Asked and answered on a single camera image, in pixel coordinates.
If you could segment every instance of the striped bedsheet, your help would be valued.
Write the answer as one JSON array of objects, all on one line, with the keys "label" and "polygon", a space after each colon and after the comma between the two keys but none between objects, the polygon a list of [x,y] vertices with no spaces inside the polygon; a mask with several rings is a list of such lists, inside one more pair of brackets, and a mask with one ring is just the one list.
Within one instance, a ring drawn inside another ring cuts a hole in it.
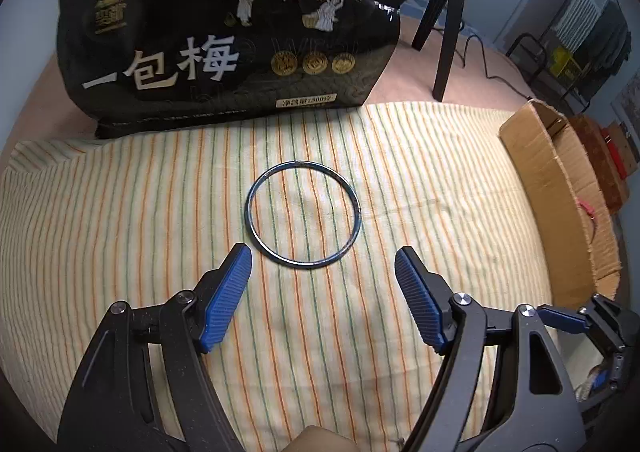
[{"label": "striped bedsheet", "polygon": [[[338,263],[285,269],[252,248],[246,293],[206,364],[248,451],[283,448],[310,424],[393,452],[436,377],[393,272],[413,245],[454,291],[513,309],[551,299],[525,192],[497,133],[510,113],[439,103],[307,110],[109,142],[20,143],[0,183],[0,366],[55,437],[68,387],[109,305],[158,304],[192,288],[237,241],[254,180],[292,159],[354,185],[363,227]],[[287,171],[259,191],[271,248],[333,252],[353,215],[331,180]],[[466,434],[486,407],[486,353]],[[165,427],[180,436],[158,346]]]}]

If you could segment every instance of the red object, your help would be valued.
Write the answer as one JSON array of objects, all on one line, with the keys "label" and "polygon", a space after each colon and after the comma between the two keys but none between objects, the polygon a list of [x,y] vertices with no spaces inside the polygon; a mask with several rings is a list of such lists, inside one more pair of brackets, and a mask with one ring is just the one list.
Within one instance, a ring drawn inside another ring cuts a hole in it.
[{"label": "red object", "polygon": [[591,205],[589,205],[586,201],[583,201],[580,198],[576,200],[576,203],[582,210],[584,210],[587,213],[587,216],[591,218],[591,224],[593,225],[593,234],[591,235],[591,243],[593,243],[593,240],[596,237],[596,232],[598,231],[598,220],[596,219],[596,210]]},{"label": "red object", "polygon": [[620,177],[613,157],[604,141],[604,136],[602,136],[601,127],[595,120],[585,115],[576,115],[571,117],[569,121],[587,152],[587,156],[589,156],[609,213],[615,214],[629,199],[629,187],[626,180]]},{"label": "red object", "polygon": [[618,169],[618,174],[620,174],[620,177],[622,179],[626,179],[625,164],[622,162],[622,157],[618,152],[618,148],[616,147],[615,143],[613,143],[613,141],[611,140],[611,137],[609,136],[609,130],[606,127],[602,128],[602,136],[604,137],[604,141],[607,144],[607,147],[609,148],[609,153],[611,154],[613,163],[615,163],[616,169]]}]

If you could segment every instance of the screw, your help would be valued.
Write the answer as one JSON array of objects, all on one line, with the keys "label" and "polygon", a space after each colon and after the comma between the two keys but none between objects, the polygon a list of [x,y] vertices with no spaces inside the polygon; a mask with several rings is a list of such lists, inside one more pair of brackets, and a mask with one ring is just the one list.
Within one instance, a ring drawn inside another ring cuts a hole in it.
[{"label": "screw", "polygon": [[189,304],[193,301],[194,294],[190,289],[183,289],[176,297],[178,304]]},{"label": "screw", "polygon": [[466,294],[464,291],[460,291],[458,293],[453,294],[453,300],[456,304],[460,304],[461,306],[466,306],[471,304],[471,296]]},{"label": "screw", "polygon": [[114,315],[119,315],[120,313],[124,312],[124,310],[126,310],[127,308],[127,303],[124,301],[117,301],[114,302],[113,304],[111,304],[111,307],[109,308],[109,311],[111,311]]},{"label": "screw", "polygon": [[533,317],[536,314],[536,309],[529,304],[522,304],[518,309],[525,317]]}]

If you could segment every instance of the black package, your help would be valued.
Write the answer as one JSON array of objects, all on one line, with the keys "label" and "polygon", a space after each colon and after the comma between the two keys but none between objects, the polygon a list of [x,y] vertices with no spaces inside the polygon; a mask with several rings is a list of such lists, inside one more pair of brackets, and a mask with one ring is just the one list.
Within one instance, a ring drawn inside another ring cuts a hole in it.
[{"label": "black package", "polygon": [[60,0],[58,63],[99,137],[360,106],[399,0]]}]

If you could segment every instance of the clothing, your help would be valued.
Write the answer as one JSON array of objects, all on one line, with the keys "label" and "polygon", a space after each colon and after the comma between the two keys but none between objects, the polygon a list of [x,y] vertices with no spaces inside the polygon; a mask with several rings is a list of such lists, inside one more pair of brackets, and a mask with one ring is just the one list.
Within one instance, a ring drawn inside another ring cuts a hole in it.
[{"label": "clothing", "polygon": [[588,62],[594,70],[611,66],[618,56],[612,54],[625,41],[628,26],[620,7],[614,1],[609,1],[580,48],[576,50],[574,58],[583,68]]},{"label": "clothing", "polygon": [[334,31],[335,5],[333,3],[322,3],[318,12],[319,18],[316,29],[323,32]]},{"label": "clothing", "polygon": [[609,1],[580,48],[576,62],[583,68],[591,64],[591,71],[578,82],[577,89],[585,100],[591,100],[612,75],[618,74],[632,49],[631,32],[622,10]]},{"label": "clothing", "polygon": [[254,0],[240,0],[238,2],[238,11],[236,16],[243,23],[247,23],[251,19],[251,9],[253,7]]}]

